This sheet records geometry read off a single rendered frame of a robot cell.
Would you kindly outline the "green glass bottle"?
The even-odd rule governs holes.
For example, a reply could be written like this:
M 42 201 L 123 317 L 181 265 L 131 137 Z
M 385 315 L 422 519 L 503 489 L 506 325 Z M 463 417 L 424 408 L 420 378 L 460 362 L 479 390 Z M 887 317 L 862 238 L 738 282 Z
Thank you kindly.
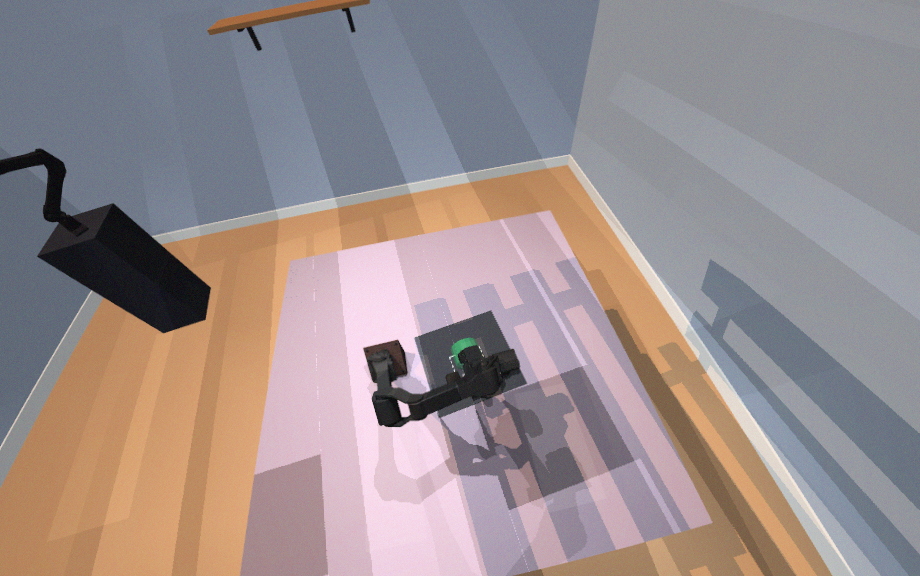
M 467 347 L 470 347 L 470 346 L 474 346 L 474 345 L 477 345 L 477 346 L 478 346 L 478 343 L 477 343 L 476 339 L 474 339 L 474 338 L 465 338 L 465 339 L 459 340 L 458 342 L 456 342 L 456 343 L 451 347 L 451 352 L 452 352 L 454 361 L 455 361 L 456 366 L 457 366 L 458 369 L 464 370 L 464 369 L 463 369 L 463 365 L 464 365 L 464 364 L 460 364 L 460 362 L 459 362 L 458 353 L 460 353 L 461 350 L 464 350 L 464 348 L 467 348 Z M 478 347 L 479 347 L 479 346 L 478 346 Z

